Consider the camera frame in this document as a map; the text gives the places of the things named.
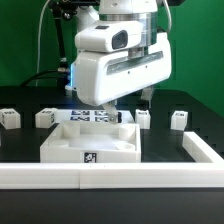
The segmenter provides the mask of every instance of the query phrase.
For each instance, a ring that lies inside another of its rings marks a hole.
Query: small white block
[[[187,125],[188,112],[175,111],[171,118],[171,129],[184,131]]]
[[[21,128],[20,114],[14,109],[2,109],[0,112],[0,121],[5,129]]]
[[[55,124],[56,108],[45,108],[35,116],[36,128],[50,128]]]
[[[135,111],[135,123],[139,124],[140,129],[150,129],[151,116],[148,110]]]

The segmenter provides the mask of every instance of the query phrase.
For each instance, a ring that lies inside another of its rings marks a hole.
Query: green wall
[[[19,85],[36,72],[37,30],[45,0],[1,0],[0,86]],[[224,116],[223,0],[186,0],[171,9],[169,35],[173,71],[157,88],[184,90]],[[165,10],[159,23],[166,27]],[[76,56],[75,19],[63,22],[69,62]],[[52,14],[47,10],[41,41],[41,71],[58,67],[59,56]]]

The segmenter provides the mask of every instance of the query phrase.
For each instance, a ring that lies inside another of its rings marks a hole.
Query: black table
[[[121,98],[118,109],[134,115],[139,93]],[[21,114],[22,128],[1,131],[1,162],[39,162],[50,129],[36,129],[43,108],[96,109],[56,88],[0,88],[0,109]],[[181,91],[156,90],[151,129],[141,131],[142,162],[192,162],[181,131],[170,130],[175,110],[189,112],[196,132],[224,156],[224,119]],[[224,189],[1,190],[0,223],[223,223]]]

